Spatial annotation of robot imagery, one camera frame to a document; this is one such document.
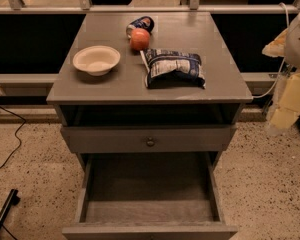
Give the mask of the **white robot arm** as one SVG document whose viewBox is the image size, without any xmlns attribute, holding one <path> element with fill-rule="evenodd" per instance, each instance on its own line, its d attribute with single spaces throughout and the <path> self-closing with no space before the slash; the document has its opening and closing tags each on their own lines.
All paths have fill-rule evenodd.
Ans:
<svg viewBox="0 0 300 240">
<path fill-rule="evenodd" d="M 268 115 L 269 124 L 276 129 L 290 128 L 300 116 L 300 12 L 289 26 L 262 53 L 269 57 L 283 57 L 297 71 L 276 88 L 273 106 Z"/>
</svg>

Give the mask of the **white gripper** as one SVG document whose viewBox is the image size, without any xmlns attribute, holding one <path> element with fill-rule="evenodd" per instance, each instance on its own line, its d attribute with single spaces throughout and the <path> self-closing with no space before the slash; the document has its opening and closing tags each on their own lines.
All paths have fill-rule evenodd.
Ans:
<svg viewBox="0 0 300 240">
<path fill-rule="evenodd" d="M 287 30 L 283 30 L 262 49 L 262 54 L 273 58 L 283 57 L 286 35 Z M 300 72 L 288 78 L 279 106 L 285 109 L 274 109 L 270 113 L 270 124 L 277 129 L 288 129 L 297 121 L 300 114 Z"/>
</svg>

